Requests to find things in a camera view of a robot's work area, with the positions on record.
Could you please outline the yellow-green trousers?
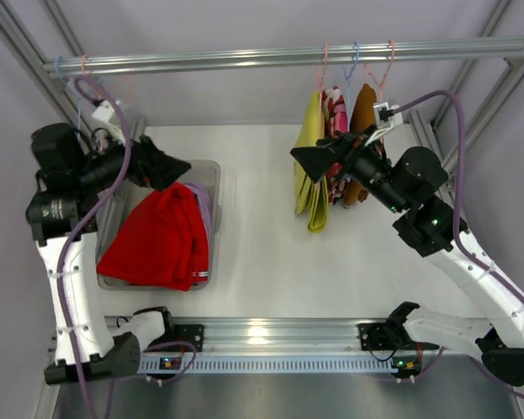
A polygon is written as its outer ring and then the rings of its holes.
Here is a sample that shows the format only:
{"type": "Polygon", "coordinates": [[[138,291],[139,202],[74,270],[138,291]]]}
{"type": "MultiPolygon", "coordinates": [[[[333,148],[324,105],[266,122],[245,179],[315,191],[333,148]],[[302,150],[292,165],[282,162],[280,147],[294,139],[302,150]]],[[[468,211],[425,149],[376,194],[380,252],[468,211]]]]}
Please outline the yellow-green trousers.
{"type": "MultiPolygon", "coordinates": [[[[324,137],[321,94],[312,92],[295,148],[313,147],[324,137]]],[[[295,215],[307,213],[309,232],[322,231],[328,219],[328,187],[325,181],[314,183],[298,162],[293,163],[295,176],[295,215]]]]}

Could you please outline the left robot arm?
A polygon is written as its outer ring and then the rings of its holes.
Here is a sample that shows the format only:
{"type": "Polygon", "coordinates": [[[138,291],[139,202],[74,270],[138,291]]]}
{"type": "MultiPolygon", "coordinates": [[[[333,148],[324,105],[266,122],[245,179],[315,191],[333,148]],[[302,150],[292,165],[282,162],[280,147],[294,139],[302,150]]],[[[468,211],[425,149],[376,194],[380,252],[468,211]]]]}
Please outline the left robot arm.
{"type": "Polygon", "coordinates": [[[164,306],[141,309],[111,333],[100,306],[96,215],[122,182],[164,191],[191,168],[146,135],[83,151],[74,126],[60,122],[31,135],[39,169],[25,218],[45,265],[56,322],[53,362],[45,382],[99,381],[138,372],[141,354],[173,329],[164,306]]]}

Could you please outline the pink hanger of red trousers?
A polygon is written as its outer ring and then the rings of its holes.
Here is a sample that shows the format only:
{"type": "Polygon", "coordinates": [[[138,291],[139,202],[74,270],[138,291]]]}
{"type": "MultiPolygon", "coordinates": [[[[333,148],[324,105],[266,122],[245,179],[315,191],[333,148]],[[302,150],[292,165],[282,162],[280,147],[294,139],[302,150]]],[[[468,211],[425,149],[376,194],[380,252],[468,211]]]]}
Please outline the pink hanger of red trousers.
{"type": "Polygon", "coordinates": [[[104,100],[108,101],[112,105],[114,111],[117,113],[121,122],[121,129],[125,140],[124,142],[121,142],[121,144],[126,144],[128,142],[128,139],[131,138],[130,120],[132,118],[132,112],[130,111],[130,108],[128,107],[127,103],[114,98],[108,92],[108,90],[99,82],[99,80],[92,76],[92,74],[86,69],[87,61],[88,56],[84,54],[80,59],[80,70],[84,78],[88,78],[92,81],[91,84],[87,84],[93,92],[93,96],[89,100],[89,102],[92,103],[95,106],[95,108],[98,107],[99,104],[104,100]]]}

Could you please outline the light blue hanger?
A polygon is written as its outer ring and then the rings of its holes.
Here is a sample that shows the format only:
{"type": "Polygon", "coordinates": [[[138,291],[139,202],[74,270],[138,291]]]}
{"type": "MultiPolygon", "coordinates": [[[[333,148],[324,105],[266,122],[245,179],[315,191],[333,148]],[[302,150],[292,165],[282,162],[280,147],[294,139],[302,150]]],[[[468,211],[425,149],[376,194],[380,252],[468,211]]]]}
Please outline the light blue hanger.
{"type": "Polygon", "coordinates": [[[58,76],[59,80],[62,83],[63,91],[67,95],[72,95],[72,98],[75,100],[75,107],[76,107],[76,128],[79,131],[82,131],[82,128],[85,127],[87,129],[87,135],[91,141],[93,141],[92,137],[92,129],[85,124],[85,119],[83,118],[82,114],[82,101],[85,98],[85,95],[80,93],[78,89],[76,88],[74,82],[72,81],[71,77],[68,77],[63,71],[60,70],[60,64],[63,60],[62,56],[57,56],[54,59],[54,71],[55,74],[58,76]]]}

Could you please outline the red trousers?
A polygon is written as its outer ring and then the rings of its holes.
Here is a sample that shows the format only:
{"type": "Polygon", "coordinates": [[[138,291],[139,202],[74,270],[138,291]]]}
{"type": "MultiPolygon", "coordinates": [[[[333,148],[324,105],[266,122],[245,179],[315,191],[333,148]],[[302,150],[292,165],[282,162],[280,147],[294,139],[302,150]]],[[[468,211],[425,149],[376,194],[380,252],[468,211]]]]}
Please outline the red trousers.
{"type": "Polygon", "coordinates": [[[97,273],[131,285],[191,290],[209,277],[206,216],[199,194],[185,183],[151,192],[130,212],[97,273]]]}

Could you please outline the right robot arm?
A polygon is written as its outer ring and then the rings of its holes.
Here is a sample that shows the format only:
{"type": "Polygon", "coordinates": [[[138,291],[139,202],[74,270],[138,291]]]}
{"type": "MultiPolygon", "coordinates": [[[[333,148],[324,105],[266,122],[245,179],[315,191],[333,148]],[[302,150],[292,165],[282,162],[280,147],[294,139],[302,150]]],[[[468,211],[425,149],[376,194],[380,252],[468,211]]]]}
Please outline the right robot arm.
{"type": "Polygon", "coordinates": [[[393,227],[403,242],[447,275],[480,309],[483,319],[437,313],[403,302],[369,327],[378,347],[444,347],[480,361],[512,387],[524,385],[524,293],[489,258],[455,209],[437,195],[448,174],[428,148],[408,148],[396,164],[381,156],[372,133],[337,134],[292,157],[317,182],[334,164],[400,217],[393,227]]]}

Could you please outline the lilac trousers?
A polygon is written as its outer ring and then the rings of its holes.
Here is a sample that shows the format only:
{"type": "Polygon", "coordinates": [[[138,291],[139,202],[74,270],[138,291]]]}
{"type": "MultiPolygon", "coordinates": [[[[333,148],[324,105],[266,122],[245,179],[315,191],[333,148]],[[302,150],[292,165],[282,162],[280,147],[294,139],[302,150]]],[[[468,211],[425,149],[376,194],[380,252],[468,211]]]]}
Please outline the lilac trousers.
{"type": "Polygon", "coordinates": [[[212,232],[212,204],[210,194],[207,188],[200,182],[185,182],[183,185],[194,195],[197,206],[197,210],[192,209],[187,215],[190,232],[195,239],[199,238],[198,218],[201,217],[206,237],[207,255],[209,256],[211,254],[210,238],[212,232]]]}

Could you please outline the pink hanger of yellow trousers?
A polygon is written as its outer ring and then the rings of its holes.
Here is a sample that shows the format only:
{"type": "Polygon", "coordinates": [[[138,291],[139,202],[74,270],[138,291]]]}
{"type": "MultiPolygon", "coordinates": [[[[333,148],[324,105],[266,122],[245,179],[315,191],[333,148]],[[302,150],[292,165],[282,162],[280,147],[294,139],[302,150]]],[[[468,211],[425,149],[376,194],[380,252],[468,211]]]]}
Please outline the pink hanger of yellow trousers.
{"type": "Polygon", "coordinates": [[[324,84],[326,79],[326,71],[328,68],[328,43],[325,43],[322,48],[322,59],[321,59],[321,69],[315,74],[315,87],[316,90],[313,91],[314,103],[317,105],[316,114],[317,114],[317,133],[320,134],[323,129],[323,116],[321,110],[322,102],[322,93],[324,91],[324,84]]]}

